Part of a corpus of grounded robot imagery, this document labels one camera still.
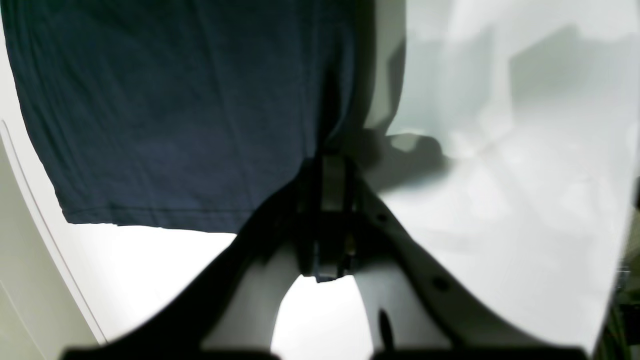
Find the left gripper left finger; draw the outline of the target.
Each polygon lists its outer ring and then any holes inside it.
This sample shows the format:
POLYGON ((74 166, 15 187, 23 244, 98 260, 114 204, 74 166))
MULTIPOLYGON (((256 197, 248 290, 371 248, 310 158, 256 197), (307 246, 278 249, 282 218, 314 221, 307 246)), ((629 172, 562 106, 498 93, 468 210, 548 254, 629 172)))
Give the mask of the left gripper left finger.
POLYGON ((299 276, 319 274, 322 177, 322 159, 304 162, 169 305, 109 344, 71 348, 62 358, 273 360, 284 296, 299 276))

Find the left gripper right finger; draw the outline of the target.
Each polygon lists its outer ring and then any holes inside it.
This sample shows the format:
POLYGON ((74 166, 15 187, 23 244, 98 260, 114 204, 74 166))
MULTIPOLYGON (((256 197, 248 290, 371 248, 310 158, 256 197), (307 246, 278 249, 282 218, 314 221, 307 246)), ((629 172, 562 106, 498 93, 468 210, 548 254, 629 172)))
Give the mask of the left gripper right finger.
POLYGON ((419 246, 344 155, 320 155, 320 280, 352 276, 375 360, 585 360, 484 305, 419 246))

